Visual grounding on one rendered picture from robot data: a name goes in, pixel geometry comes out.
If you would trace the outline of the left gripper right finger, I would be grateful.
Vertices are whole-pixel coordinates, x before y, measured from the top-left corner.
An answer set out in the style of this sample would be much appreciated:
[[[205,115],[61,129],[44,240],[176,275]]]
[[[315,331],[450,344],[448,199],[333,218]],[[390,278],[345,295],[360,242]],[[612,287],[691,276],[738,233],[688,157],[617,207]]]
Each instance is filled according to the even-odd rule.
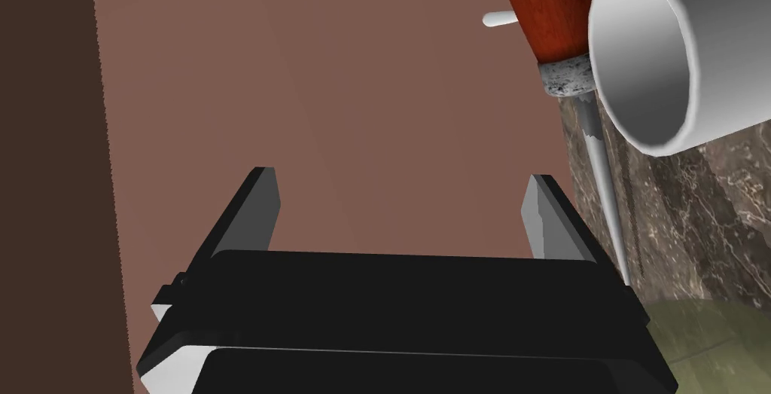
[[[592,235],[554,177],[529,177],[520,213],[534,258],[596,262]]]

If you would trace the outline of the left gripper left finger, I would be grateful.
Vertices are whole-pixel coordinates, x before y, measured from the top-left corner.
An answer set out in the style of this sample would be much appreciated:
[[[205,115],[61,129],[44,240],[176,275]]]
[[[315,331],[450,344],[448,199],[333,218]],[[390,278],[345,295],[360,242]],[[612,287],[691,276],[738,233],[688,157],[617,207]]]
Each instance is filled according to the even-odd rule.
[[[280,208],[275,169],[255,167],[239,186],[209,235],[212,255],[230,250],[266,250]]]

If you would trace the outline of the white knife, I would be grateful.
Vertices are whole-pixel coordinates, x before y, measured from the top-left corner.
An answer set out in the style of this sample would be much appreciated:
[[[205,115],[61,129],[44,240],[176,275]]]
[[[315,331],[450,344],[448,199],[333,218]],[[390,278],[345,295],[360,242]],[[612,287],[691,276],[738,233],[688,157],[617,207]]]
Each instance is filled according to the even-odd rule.
[[[595,179],[595,221],[593,231],[599,232],[596,238],[604,249],[612,253],[607,257],[614,262],[617,272],[626,286],[631,284],[631,276],[627,264],[627,253],[623,239],[623,229],[620,224],[617,199],[615,196],[613,176],[608,160],[604,129],[598,106],[596,90],[573,97],[556,97],[561,107],[569,105],[574,109],[576,128],[574,132],[565,134],[576,139],[581,133],[584,138],[584,171],[574,174],[574,183],[582,195],[587,195],[589,187],[588,176]]]

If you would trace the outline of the white mug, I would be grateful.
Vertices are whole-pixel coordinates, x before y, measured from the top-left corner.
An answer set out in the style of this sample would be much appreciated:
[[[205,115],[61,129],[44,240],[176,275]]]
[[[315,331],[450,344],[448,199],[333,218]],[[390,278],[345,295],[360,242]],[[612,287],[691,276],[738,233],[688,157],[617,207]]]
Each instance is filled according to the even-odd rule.
[[[771,120],[771,0],[592,0],[589,44],[606,112],[643,154]]]

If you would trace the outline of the red wooden grinder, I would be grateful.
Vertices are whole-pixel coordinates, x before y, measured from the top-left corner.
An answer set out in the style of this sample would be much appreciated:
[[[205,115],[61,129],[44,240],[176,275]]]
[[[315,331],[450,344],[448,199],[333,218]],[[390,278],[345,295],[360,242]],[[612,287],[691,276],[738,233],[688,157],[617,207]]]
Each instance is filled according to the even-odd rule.
[[[589,55],[592,0],[508,0],[538,63],[545,92],[573,97],[596,89]]]

